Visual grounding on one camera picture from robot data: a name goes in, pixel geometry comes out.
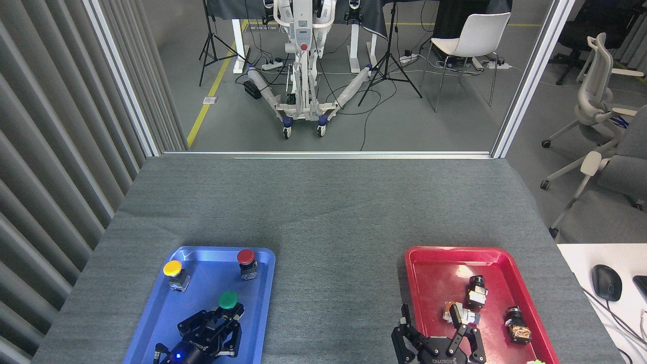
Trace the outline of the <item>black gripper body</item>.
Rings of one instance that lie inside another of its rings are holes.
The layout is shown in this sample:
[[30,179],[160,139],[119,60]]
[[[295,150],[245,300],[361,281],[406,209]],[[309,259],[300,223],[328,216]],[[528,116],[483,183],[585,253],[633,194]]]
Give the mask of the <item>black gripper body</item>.
[[164,363],[213,363],[216,339],[184,338],[164,358]]
[[418,360],[421,363],[467,363],[468,357],[459,348],[463,336],[423,337],[417,344]]

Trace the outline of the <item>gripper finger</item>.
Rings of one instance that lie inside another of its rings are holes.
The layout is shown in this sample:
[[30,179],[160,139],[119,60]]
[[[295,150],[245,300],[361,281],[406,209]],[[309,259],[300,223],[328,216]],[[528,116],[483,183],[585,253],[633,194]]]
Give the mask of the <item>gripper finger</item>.
[[466,362],[485,363],[487,361],[487,355],[483,348],[480,330],[475,326],[471,326],[463,322],[461,312],[456,303],[451,305],[447,304],[447,312],[450,314],[451,324],[455,328],[455,334],[447,348],[447,355],[450,357],[456,357],[458,354],[464,354],[464,352],[459,349],[459,345],[460,342],[467,337],[471,344],[471,354],[466,357]]
[[231,308],[219,307],[208,314],[208,357],[237,357],[241,341],[240,319],[244,314],[243,304],[238,302]]
[[201,311],[178,323],[181,341],[225,341],[226,330],[217,323],[225,312],[222,308]]
[[[391,341],[394,345],[394,350],[398,363],[429,363],[429,348],[427,337],[423,336],[416,327],[411,324],[409,308],[407,304],[402,304],[401,307],[402,318],[399,325],[397,325],[391,332]],[[404,339],[407,339],[412,346],[418,351],[415,354],[413,351],[407,349]]]

